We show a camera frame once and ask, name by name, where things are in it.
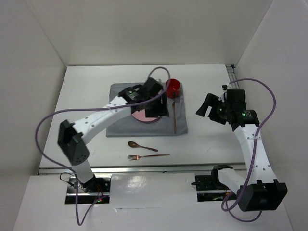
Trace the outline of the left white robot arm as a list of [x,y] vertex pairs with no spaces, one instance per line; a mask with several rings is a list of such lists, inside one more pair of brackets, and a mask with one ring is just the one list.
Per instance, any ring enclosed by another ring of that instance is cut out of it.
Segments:
[[82,191],[90,192],[97,183],[88,162],[87,144],[101,131],[136,111],[144,110],[147,117],[169,116],[163,90],[162,83],[150,77],[144,84],[121,90],[102,110],[73,123],[61,122],[57,143],[77,175],[77,185]]

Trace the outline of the grey cloth placemat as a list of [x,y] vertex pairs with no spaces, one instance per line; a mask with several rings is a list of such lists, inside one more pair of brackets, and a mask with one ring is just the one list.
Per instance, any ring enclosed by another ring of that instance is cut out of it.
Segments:
[[[174,134],[172,103],[175,101],[177,132]],[[169,117],[162,116],[154,123],[146,124],[137,121],[132,115],[118,120],[106,129],[106,137],[155,137],[178,136],[188,133],[185,114],[184,93],[181,84],[180,94],[175,100],[168,98]]]

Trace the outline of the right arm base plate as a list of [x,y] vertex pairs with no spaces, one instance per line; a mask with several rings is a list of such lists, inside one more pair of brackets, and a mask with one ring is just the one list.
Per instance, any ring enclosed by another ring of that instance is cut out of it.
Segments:
[[218,180],[218,173],[210,173],[209,175],[195,175],[194,182],[191,183],[197,190],[197,192],[206,193],[230,193],[231,190]]

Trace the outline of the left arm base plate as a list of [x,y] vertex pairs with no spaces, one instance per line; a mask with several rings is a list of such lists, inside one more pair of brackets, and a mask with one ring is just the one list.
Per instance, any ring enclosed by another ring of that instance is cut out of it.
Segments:
[[77,191],[83,196],[103,196],[108,195],[110,192],[111,178],[96,178],[93,186],[85,188],[81,183],[77,183],[76,178],[72,175],[60,176],[59,179],[67,184],[67,195],[73,195]]

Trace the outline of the copper spoon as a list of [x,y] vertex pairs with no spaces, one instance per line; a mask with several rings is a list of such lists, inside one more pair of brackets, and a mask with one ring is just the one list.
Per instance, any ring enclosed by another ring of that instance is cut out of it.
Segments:
[[131,148],[143,148],[143,149],[147,149],[147,150],[150,150],[150,151],[158,152],[158,150],[155,149],[155,148],[150,148],[150,147],[142,146],[142,145],[137,144],[134,141],[129,141],[128,142],[128,146],[131,147]]

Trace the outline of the copper knife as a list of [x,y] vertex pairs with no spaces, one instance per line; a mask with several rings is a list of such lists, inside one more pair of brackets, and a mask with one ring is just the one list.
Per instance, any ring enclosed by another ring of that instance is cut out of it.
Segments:
[[174,128],[174,134],[177,132],[177,124],[176,124],[176,110],[175,110],[175,101],[172,103],[172,109],[173,109],[173,128]]

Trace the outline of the red mug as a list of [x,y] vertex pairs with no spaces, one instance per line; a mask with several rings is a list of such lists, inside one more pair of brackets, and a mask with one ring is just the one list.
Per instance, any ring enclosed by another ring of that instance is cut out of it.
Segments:
[[166,81],[166,93],[167,97],[175,99],[180,94],[181,83],[177,79],[169,79]]

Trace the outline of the pink plate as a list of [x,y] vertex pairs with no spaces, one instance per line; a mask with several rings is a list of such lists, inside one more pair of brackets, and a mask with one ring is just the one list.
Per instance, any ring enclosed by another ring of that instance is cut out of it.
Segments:
[[161,119],[160,116],[159,117],[146,117],[145,110],[136,111],[132,114],[132,116],[137,121],[142,122],[142,123],[146,123],[146,124],[154,123],[154,122],[157,122],[158,120]]

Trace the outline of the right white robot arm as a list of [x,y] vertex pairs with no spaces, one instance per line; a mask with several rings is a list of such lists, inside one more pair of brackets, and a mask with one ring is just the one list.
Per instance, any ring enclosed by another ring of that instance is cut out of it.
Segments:
[[216,189],[229,188],[243,212],[276,210],[287,194],[287,186],[278,181],[270,166],[259,119],[254,110],[246,108],[245,100],[243,89],[227,89],[221,97],[209,93],[196,112],[198,116],[231,126],[247,168],[244,178],[229,165],[214,166],[210,183]]

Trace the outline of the copper fork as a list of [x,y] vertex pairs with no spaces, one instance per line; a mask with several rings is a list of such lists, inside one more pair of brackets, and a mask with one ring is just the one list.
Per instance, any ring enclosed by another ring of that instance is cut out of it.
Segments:
[[162,156],[170,156],[170,154],[155,154],[155,155],[144,155],[144,156],[140,156],[140,155],[128,155],[128,160],[140,160],[141,158],[148,158],[148,157],[162,157]]

